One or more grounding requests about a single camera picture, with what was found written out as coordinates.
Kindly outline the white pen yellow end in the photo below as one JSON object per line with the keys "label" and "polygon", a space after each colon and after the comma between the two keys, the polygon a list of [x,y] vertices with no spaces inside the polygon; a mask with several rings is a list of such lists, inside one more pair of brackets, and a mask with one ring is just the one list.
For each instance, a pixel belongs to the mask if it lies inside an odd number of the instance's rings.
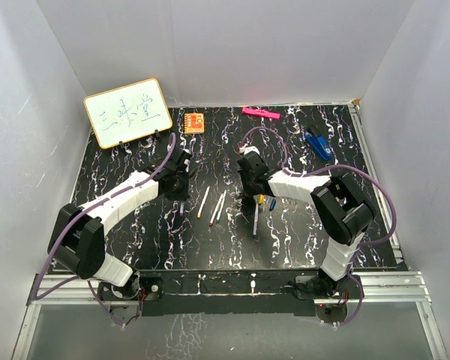
{"label": "white pen yellow end", "polygon": [[210,191],[210,186],[207,186],[207,188],[205,189],[203,198],[202,198],[202,202],[200,203],[200,206],[199,206],[199,211],[197,213],[197,219],[200,219],[202,217],[203,208],[204,208],[204,205],[206,204],[206,200],[209,195],[209,191]]}

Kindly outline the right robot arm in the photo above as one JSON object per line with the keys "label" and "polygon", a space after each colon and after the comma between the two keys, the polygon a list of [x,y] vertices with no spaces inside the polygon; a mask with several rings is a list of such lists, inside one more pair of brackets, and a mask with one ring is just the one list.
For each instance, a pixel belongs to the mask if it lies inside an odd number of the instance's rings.
{"label": "right robot arm", "polygon": [[239,150],[238,174],[247,197],[269,197],[302,201],[315,207],[329,236],[325,259],[318,275],[301,292],[316,296],[339,296],[347,286],[347,270],[376,212],[349,173],[343,175],[290,175],[271,169],[254,146]]}

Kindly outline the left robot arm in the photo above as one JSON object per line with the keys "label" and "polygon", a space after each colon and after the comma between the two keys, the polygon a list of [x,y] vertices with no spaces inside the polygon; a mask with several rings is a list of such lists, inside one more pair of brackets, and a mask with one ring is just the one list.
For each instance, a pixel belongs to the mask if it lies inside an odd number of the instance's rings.
{"label": "left robot arm", "polygon": [[57,216],[48,254],[82,280],[108,283],[121,299],[140,291],[140,273],[105,250],[108,232],[146,203],[164,197],[174,202],[188,198],[191,154],[171,147],[164,162],[134,171],[121,184],[80,206],[64,205]]}

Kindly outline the blue pen cap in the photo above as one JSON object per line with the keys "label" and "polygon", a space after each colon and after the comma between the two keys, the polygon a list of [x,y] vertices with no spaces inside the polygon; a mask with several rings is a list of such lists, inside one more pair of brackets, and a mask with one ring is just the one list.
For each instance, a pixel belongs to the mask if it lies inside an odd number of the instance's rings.
{"label": "blue pen cap", "polygon": [[270,212],[272,212],[272,211],[275,209],[276,204],[277,204],[277,200],[274,198],[274,199],[271,201],[271,204],[270,204],[270,206],[269,206],[269,211],[270,211]]}

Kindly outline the white pen green end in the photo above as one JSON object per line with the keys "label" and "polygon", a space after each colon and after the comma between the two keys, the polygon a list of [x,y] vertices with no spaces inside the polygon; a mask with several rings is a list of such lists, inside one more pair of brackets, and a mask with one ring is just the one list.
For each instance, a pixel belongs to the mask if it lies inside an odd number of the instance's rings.
{"label": "white pen green end", "polygon": [[222,211],[224,208],[226,196],[227,196],[227,190],[225,190],[221,196],[220,206],[219,206],[217,217],[216,217],[217,224],[220,223],[220,221],[221,221],[221,214],[222,214]]}

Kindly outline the white pen red end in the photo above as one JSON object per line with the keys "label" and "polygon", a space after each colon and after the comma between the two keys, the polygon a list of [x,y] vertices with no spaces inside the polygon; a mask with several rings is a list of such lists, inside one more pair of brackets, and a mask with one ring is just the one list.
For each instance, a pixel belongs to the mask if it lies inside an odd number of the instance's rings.
{"label": "white pen red end", "polygon": [[219,208],[221,206],[222,200],[224,198],[224,194],[225,194],[225,191],[220,195],[220,197],[218,198],[217,204],[214,207],[214,211],[212,212],[212,216],[211,216],[211,219],[209,221],[209,226],[210,227],[212,227],[214,222],[215,222],[215,218],[217,217],[217,213],[218,213],[218,210],[219,210]]}

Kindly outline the white pen blue end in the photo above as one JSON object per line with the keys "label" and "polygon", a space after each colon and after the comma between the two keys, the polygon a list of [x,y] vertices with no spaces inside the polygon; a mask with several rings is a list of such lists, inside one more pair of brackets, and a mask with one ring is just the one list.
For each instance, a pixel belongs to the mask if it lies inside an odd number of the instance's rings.
{"label": "white pen blue end", "polygon": [[259,203],[256,202],[253,216],[253,232],[252,232],[252,236],[254,239],[257,237],[259,210],[260,210]]}

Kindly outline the orange card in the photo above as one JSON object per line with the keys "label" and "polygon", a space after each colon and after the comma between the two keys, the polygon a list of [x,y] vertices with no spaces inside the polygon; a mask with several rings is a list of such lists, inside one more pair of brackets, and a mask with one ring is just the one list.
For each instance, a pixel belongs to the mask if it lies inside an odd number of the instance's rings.
{"label": "orange card", "polygon": [[186,134],[203,134],[205,118],[202,113],[187,113],[184,115],[184,132]]}

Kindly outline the pink plastic clip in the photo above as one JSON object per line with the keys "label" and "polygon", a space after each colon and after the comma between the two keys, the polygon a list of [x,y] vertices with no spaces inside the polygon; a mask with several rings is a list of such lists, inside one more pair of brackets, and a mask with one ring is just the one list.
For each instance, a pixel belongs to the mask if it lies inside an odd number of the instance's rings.
{"label": "pink plastic clip", "polygon": [[244,106],[242,108],[242,113],[247,116],[258,116],[258,117],[263,117],[263,118],[273,119],[273,120],[278,120],[281,117],[281,115],[277,112],[269,112],[264,109],[252,109],[247,106]]}

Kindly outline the blue stapler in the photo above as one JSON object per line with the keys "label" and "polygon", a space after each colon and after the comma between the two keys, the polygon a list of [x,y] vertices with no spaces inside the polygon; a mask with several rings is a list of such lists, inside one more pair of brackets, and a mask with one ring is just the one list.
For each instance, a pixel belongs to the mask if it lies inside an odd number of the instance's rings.
{"label": "blue stapler", "polygon": [[330,161],[332,159],[332,148],[317,127],[310,125],[304,132],[304,138],[324,161]]}

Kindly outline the small whiteboard wooden frame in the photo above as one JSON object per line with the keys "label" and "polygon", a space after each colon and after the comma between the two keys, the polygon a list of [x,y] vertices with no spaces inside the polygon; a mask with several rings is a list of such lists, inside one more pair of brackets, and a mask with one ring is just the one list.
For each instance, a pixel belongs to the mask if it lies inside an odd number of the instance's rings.
{"label": "small whiteboard wooden frame", "polygon": [[83,104],[101,149],[129,143],[173,126],[155,78],[90,95]]}

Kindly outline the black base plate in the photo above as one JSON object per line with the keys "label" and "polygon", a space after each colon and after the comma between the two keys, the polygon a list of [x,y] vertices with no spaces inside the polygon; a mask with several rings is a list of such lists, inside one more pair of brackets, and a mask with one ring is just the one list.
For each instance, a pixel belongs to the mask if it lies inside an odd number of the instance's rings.
{"label": "black base plate", "polygon": [[176,314],[294,314],[312,317],[320,297],[301,292],[315,270],[144,271],[144,317]]}

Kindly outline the aluminium rail frame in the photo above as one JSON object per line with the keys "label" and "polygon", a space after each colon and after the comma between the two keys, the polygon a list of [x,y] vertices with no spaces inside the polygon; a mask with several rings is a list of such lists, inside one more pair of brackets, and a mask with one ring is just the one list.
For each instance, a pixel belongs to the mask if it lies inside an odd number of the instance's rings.
{"label": "aluminium rail frame", "polygon": [[305,139],[314,126],[332,160],[373,173],[349,103],[276,106],[277,121],[238,107],[201,107],[202,134],[185,133],[191,107],[170,111],[177,143],[192,154],[184,205],[158,198],[132,211],[105,240],[141,274],[145,292],[121,300],[95,280],[69,281],[52,265],[31,299],[20,359],[445,359],[421,273],[399,244],[366,247],[355,282],[332,298],[299,292],[317,274],[328,236],[312,205],[242,196],[239,144],[272,168],[324,167]]}

